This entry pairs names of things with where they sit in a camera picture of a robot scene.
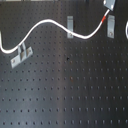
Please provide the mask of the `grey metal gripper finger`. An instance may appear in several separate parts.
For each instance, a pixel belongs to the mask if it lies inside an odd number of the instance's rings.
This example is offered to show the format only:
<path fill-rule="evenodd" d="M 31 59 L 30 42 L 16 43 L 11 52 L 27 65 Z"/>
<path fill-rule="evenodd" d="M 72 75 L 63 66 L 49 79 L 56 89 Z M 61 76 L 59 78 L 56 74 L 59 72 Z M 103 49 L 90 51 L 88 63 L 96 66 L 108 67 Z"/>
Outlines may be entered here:
<path fill-rule="evenodd" d="M 115 1 L 116 0 L 104 0 L 103 4 L 105 7 L 107 7 L 108 9 L 113 9 L 115 6 Z"/>

